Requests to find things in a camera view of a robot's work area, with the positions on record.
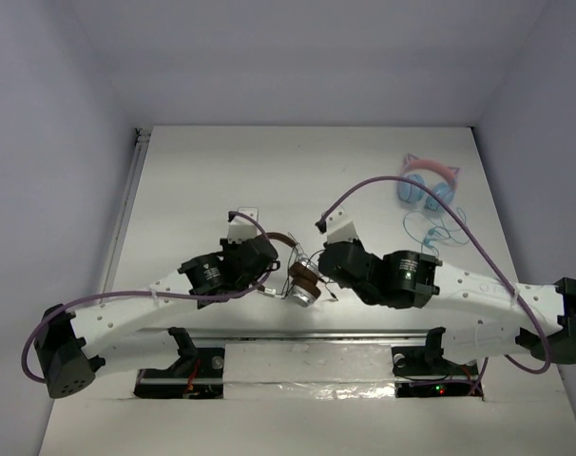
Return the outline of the brown silver headphones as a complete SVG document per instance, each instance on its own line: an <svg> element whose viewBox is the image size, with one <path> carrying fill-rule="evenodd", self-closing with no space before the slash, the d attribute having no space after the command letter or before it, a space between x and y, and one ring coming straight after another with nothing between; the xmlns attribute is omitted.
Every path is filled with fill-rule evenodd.
<svg viewBox="0 0 576 456"><path fill-rule="evenodd" d="M307 255L301 245L287 234L268 232L267 235L271 240L278 241L291 249L287 283L280 293L265 286L259 286L258 293L271 298L289 299L303 308L312 306L321 295L318 287L321 275L313 256Z"/></svg>

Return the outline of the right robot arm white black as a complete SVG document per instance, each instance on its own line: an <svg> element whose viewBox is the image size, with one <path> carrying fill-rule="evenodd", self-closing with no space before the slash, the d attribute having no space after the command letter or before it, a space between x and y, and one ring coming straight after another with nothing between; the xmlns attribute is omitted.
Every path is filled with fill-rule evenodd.
<svg viewBox="0 0 576 456"><path fill-rule="evenodd" d="M318 269L370 306L474 315L478 321L468 329L428 331L422 359L432 372L519 352L552 364L576 364L576 279L503 284L414 251L378 257L358 241L326 245Z"/></svg>

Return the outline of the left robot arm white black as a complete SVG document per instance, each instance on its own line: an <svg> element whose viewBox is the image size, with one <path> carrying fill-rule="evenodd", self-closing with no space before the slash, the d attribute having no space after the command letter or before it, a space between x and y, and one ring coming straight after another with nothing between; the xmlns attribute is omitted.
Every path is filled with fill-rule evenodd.
<svg viewBox="0 0 576 456"><path fill-rule="evenodd" d="M110 350L162 319L254 292L278 266L278 252L263 236L195 256L136 291L110 292L48 308L29 339L48 396L69 397L111 365Z"/></svg>

